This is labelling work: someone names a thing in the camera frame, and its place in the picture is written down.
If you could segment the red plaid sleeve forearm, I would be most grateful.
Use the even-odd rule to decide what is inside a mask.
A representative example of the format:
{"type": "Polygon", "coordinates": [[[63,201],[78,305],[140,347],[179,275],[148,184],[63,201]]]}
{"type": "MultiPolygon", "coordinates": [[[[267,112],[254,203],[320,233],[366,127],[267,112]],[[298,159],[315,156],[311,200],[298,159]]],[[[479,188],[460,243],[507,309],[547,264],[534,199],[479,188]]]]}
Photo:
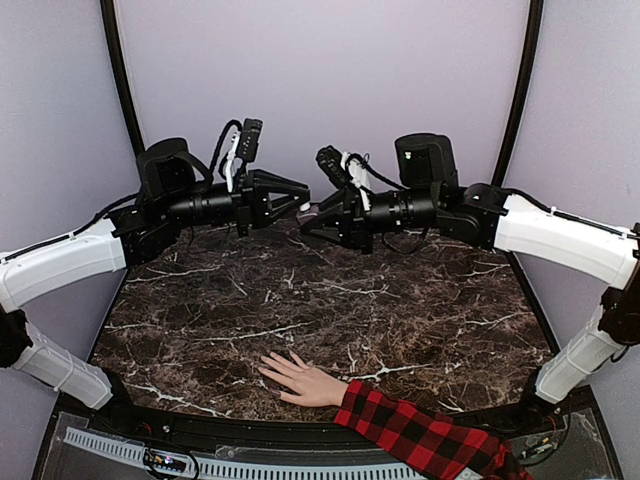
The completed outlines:
{"type": "Polygon", "coordinates": [[[360,382],[351,382],[334,423],[349,428],[428,479],[530,479],[505,438],[461,426],[360,382]]]}

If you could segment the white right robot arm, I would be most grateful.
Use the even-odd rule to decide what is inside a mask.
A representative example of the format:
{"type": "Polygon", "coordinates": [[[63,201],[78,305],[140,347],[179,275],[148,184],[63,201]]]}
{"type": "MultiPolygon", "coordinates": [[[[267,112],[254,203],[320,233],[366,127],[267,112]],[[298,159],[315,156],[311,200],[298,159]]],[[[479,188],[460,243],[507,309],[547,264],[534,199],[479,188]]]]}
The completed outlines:
{"type": "Polygon", "coordinates": [[[539,371],[510,413],[521,434],[534,432],[549,409],[614,355],[639,342],[639,229],[612,227],[546,206],[517,190],[485,183],[462,187],[452,144],[414,133],[394,142],[400,181],[374,193],[363,156],[332,146],[316,156],[336,192],[304,206],[304,234],[368,253],[377,234],[437,230],[469,246],[531,255],[606,283],[586,326],[539,371]]]}

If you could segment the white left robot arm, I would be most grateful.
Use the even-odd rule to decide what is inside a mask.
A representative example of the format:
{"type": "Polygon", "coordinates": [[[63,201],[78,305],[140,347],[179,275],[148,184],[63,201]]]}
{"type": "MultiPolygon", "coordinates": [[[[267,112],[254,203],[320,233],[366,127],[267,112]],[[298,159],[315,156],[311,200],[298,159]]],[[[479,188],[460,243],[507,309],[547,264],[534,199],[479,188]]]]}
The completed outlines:
{"type": "Polygon", "coordinates": [[[273,224],[310,200],[303,183],[249,170],[258,143],[239,137],[222,183],[188,150],[183,138],[162,140],[138,155],[141,188],[105,207],[85,226],[1,256],[1,365],[22,371],[101,412],[120,436],[141,427],[140,412],[118,376],[92,366],[47,338],[23,310],[30,301],[103,273],[158,258],[182,230],[235,224],[239,236],[273,224]]]}

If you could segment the mannequin hand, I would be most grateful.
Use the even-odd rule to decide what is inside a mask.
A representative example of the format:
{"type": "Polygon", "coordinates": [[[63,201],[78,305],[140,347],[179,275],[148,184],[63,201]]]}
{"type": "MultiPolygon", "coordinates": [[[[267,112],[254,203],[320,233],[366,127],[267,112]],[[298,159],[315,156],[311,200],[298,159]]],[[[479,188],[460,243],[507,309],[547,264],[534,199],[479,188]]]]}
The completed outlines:
{"type": "Polygon", "coordinates": [[[289,359],[275,352],[260,357],[258,371],[283,387],[278,397],[301,407],[339,407],[348,384],[305,362],[289,351],[289,359]]]}

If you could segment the small green circuit board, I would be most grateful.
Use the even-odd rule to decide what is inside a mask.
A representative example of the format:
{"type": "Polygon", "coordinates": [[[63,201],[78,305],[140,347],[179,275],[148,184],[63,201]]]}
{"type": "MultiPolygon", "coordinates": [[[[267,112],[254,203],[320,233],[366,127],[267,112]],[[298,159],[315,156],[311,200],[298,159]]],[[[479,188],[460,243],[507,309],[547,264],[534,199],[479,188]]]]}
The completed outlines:
{"type": "Polygon", "coordinates": [[[186,462],[175,456],[149,449],[143,453],[143,464],[154,471],[170,471],[179,473],[184,472],[187,467],[186,462]]]}

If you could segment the right wiring board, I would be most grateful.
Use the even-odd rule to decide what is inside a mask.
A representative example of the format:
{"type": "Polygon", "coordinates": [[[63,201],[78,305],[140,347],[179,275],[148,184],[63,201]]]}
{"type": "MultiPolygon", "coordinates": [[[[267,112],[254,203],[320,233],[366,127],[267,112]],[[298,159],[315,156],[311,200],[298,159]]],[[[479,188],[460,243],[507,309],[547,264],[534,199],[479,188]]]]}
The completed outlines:
{"type": "Polygon", "coordinates": [[[552,456],[563,445],[564,441],[564,437],[553,439],[547,436],[541,438],[532,446],[526,447],[520,453],[519,459],[529,466],[540,464],[552,456]]]}

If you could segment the black left frame post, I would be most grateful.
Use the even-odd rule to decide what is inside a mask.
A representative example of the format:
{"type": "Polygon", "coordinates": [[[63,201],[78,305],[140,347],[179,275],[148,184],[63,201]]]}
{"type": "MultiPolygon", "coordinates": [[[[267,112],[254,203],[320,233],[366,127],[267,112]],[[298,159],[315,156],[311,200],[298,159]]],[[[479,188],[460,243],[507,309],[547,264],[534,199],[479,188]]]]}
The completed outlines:
{"type": "Polygon", "coordinates": [[[100,0],[100,9],[105,40],[118,100],[125,122],[132,150],[135,155],[144,148],[144,140],[134,106],[133,96],[129,84],[124,52],[116,18],[116,5],[113,0],[100,0]]]}

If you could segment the black frame post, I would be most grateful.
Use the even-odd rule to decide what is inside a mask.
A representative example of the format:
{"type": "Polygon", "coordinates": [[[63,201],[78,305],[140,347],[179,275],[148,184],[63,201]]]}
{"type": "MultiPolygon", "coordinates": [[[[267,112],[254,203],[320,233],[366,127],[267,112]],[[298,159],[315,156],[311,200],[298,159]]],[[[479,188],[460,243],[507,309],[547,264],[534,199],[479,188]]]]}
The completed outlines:
{"type": "Polygon", "coordinates": [[[116,5],[113,0],[100,0],[100,9],[105,40],[118,100],[125,122],[132,150],[135,155],[144,148],[144,140],[134,106],[133,96],[129,84],[124,52],[116,18],[116,5]]]}
{"type": "Polygon", "coordinates": [[[513,98],[491,179],[493,186],[501,187],[504,184],[515,148],[535,64],[543,11],[543,0],[531,0],[529,2],[522,53],[513,98]]]}

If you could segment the black front table rail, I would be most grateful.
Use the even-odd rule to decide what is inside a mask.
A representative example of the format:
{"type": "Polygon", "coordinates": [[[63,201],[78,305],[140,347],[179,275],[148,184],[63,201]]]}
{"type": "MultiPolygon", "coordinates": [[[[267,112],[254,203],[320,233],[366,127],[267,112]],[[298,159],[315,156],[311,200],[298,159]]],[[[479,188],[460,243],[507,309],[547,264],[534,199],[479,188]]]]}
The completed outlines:
{"type": "Polygon", "coordinates": [[[129,407],[130,415],[151,427],[148,434],[193,450],[216,446],[329,450],[360,449],[369,445],[357,432],[328,422],[240,420],[129,407]]]}

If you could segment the black right frame post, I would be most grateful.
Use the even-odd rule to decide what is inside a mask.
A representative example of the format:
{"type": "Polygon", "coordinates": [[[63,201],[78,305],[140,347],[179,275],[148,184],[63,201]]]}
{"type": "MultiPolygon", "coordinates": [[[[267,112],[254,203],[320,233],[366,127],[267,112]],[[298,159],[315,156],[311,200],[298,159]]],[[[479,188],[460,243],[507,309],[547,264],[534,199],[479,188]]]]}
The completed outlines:
{"type": "Polygon", "coordinates": [[[522,53],[513,98],[491,179],[493,186],[501,187],[504,184],[515,148],[535,64],[543,11],[543,0],[531,0],[529,2],[522,53]]]}

